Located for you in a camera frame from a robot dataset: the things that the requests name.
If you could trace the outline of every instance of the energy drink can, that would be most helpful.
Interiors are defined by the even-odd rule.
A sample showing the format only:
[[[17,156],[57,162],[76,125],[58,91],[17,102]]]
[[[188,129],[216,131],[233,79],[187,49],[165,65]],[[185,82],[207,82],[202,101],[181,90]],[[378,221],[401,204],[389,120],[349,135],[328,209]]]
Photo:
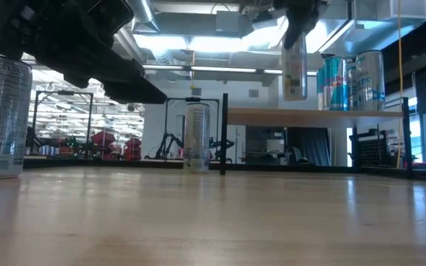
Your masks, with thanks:
[[[318,98],[318,110],[323,110],[325,108],[324,99],[323,99],[323,80],[325,77],[324,68],[320,68],[317,71],[317,98]]]
[[[382,52],[367,51],[356,59],[359,110],[384,111],[384,61]]]
[[[0,56],[0,178],[22,172],[32,82],[28,64]]]
[[[348,111],[348,62],[339,56],[325,59],[325,110]]]
[[[350,111],[358,110],[357,92],[356,63],[348,63],[348,105]]]
[[[183,171],[205,173],[210,161],[210,106],[189,103],[186,111]]]

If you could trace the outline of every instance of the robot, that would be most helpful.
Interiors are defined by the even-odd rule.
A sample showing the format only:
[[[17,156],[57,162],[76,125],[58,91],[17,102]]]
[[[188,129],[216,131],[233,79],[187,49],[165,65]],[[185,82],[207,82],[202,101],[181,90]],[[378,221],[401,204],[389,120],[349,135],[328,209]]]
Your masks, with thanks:
[[[285,48],[315,27],[320,2],[274,1],[289,20]],[[135,16],[125,0],[0,0],[0,54],[20,60],[26,52],[80,88],[95,78],[119,103],[164,103],[142,65],[111,50],[113,35]]]

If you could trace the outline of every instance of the wooden shelf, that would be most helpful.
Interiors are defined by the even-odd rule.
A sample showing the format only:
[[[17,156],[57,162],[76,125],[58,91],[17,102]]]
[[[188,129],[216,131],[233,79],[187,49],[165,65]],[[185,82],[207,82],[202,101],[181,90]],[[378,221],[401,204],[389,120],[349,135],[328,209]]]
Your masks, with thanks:
[[[250,108],[228,110],[228,124],[246,126],[352,128],[353,126],[372,126],[399,118],[403,118],[403,113]]]

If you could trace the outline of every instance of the silver can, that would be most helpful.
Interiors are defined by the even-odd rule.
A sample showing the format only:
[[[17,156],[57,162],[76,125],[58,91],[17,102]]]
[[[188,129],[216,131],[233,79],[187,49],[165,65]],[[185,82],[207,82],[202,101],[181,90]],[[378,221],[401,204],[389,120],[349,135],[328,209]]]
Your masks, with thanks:
[[[348,111],[348,62],[333,56],[325,59],[325,110]]]
[[[0,178],[22,172],[32,82],[28,64],[0,56]]]
[[[284,101],[307,98],[307,45],[301,34],[290,49],[282,48]]]
[[[358,110],[357,92],[356,63],[348,63],[348,105],[350,111]]]
[[[382,52],[367,51],[356,58],[359,110],[384,111],[384,61]]]
[[[206,173],[210,161],[210,106],[189,103],[186,110],[183,170],[186,173]]]

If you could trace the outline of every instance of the table surface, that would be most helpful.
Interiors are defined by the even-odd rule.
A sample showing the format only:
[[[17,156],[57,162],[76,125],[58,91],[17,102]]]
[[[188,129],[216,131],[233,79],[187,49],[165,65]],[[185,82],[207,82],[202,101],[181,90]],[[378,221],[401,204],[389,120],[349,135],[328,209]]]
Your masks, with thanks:
[[[402,112],[228,109],[228,124],[246,126],[352,128],[353,126],[375,126],[399,118],[403,118]]]
[[[0,265],[426,266],[426,183],[36,169],[0,180]]]

